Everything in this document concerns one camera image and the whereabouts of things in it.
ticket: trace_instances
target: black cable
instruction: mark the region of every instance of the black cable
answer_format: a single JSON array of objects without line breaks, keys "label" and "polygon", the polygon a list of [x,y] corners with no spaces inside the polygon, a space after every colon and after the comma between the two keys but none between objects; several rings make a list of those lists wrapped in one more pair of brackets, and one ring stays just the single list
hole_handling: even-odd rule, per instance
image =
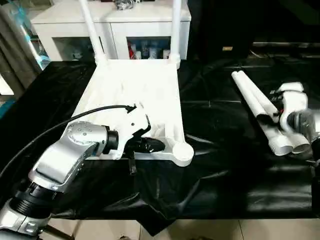
[{"label": "black cable", "polygon": [[135,107],[133,106],[128,106],[128,105],[111,105],[111,106],[102,106],[102,107],[98,107],[95,109],[91,109],[89,111],[85,111],[83,113],[80,113],[76,116],[73,116],[67,120],[64,120],[63,122],[58,123],[57,125],[45,130],[43,133],[39,134],[38,136],[36,136],[32,141],[30,141],[27,145],[25,145],[16,155],[13,156],[13,158],[11,158],[11,160],[4,166],[4,168],[2,169],[2,171],[0,172],[0,179],[2,178],[2,176],[4,175],[4,173],[6,172],[6,170],[9,168],[9,166],[27,149],[29,148],[32,144],[34,144],[38,139],[42,138],[44,135],[46,135],[47,133],[68,124],[69,122],[79,119],[83,116],[95,113],[95,112],[99,112],[102,110],[108,110],[108,109],[126,109],[128,112],[132,111]]}]

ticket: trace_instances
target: curtain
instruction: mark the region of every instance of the curtain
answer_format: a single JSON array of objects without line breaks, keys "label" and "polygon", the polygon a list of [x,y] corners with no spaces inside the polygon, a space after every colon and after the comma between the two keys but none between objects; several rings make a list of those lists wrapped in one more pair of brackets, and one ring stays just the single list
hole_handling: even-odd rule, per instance
[{"label": "curtain", "polygon": [[0,6],[0,74],[19,98],[41,68],[15,23]]}]

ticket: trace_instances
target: white pipe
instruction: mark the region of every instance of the white pipe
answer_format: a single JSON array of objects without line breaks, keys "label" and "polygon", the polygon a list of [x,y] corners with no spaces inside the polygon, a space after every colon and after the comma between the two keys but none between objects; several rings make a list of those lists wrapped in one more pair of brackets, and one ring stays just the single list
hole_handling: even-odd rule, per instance
[{"label": "white pipe", "polygon": [[261,104],[257,101],[254,94],[251,92],[249,87],[246,87],[246,81],[243,81],[243,79],[239,76],[239,74],[234,71],[231,74],[235,84],[237,85],[238,89],[240,90],[244,100],[248,104],[251,112],[255,117],[258,115],[266,115],[265,109],[261,106]]},{"label": "white pipe", "polygon": [[[267,112],[251,92],[250,88],[246,87],[247,81],[243,80],[236,71],[234,71],[231,76],[253,115],[255,117],[258,115],[267,115]],[[275,155],[283,156],[291,153],[293,149],[292,143],[286,136],[282,135],[277,127],[266,125],[261,122],[259,122],[259,125],[269,141],[269,147]]]},{"label": "white pipe", "polygon": [[94,21],[91,17],[91,13],[89,11],[88,1],[87,0],[79,0],[80,6],[82,9],[83,17],[86,23],[86,26],[88,28],[92,48],[94,51],[94,58],[95,63],[98,64],[98,62],[106,60],[106,55],[104,53],[104,50],[101,46],[101,42],[99,39],[99,36],[97,34],[97,30],[95,28]]},{"label": "white pipe", "polygon": [[177,63],[180,67],[180,20],[181,20],[181,1],[173,0],[172,6],[172,29],[171,29],[171,46],[169,59]]},{"label": "white pipe", "polygon": [[263,92],[255,85],[255,83],[244,73],[244,71],[239,71],[238,76],[245,82],[247,88],[253,93],[258,102],[262,105],[266,113],[272,118],[275,123],[279,122],[279,117],[274,116],[278,112],[276,106],[263,94]]},{"label": "white pipe", "polygon": [[[244,71],[239,71],[238,76],[240,77],[241,83],[243,83],[243,86],[249,88],[249,90],[253,93],[257,101],[261,104],[261,106],[266,111],[266,114],[268,114],[275,123],[278,123],[279,117],[274,116],[274,113],[278,112],[278,109],[276,108],[276,106],[263,94],[263,92],[244,73]],[[270,132],[267,131],[264,133],[266,135],[269,133],[273,134],[272,131]],[[295,133],[282,132],[282,134],[285,135],[285,137],[287,137],[288,140],[291,142],[293,154],[299,154],[299,153],[305,152],[310,148],[309,141],[302,134],[296,133],[296,132]]]}]

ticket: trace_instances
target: black tablecloth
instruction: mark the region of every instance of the black tablecloth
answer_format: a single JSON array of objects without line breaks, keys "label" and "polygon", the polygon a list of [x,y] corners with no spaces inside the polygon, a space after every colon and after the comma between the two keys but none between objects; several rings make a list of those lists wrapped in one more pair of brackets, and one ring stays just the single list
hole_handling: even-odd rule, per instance
[{"label": "black tablecloth", "polygon": [[[54,209],[68,219],[135,219],[156,234],[175,219],[313,218],[313,169],[306,158],[274,156],[231,78],[243,69],[264,93],[302,82],[310,108],[320,108],[319,62],[223,60],[205,67],[182,62],[183,126],[195,156],[171,161],[86,161]],[[0,169],[27,142],[70,117],[95,69],[92,63],[52,62],[0,120]],[[48,134],[3,176],[1,203],[63,128]]]}]

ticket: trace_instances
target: table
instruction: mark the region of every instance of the table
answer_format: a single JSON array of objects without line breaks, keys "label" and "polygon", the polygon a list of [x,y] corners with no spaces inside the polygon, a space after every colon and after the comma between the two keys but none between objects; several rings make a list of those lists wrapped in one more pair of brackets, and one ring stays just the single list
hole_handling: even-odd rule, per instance
[{"label": "table", "polygon": [[[136,4],[124,11],[113,2],[88,3],[104,52],[111,59],[130,59],[127,37],[168,37],[172,27],[172,0]],[[41,43],[52,61],[66,61],[66,38],[89,37],[77,0],[64,0],[31,19]],[[184,2],[181,9],[180,55],[187,58],[191,14]]]},{"label": "table", "polygon": [[[314,169],[304,160],[272,154],[231,79],[240,68],[264,93],[283,81],[301,81],[309,106],[320,108],[317,61],[223,60],[205,67],[182,61],[182,118],[195,150],[191,164],[137,160],[137,175],[130,176],[127,160],[86,161],[54,217],[132,219],[152,235],[175,219],[316,217],[320,191]],[[28,141],[72,115],[94,69],[93,63],[50,63],[0,120],[0,169]],[[9,169],[1,179],[1,203],[63,130],[45,136]]]}]

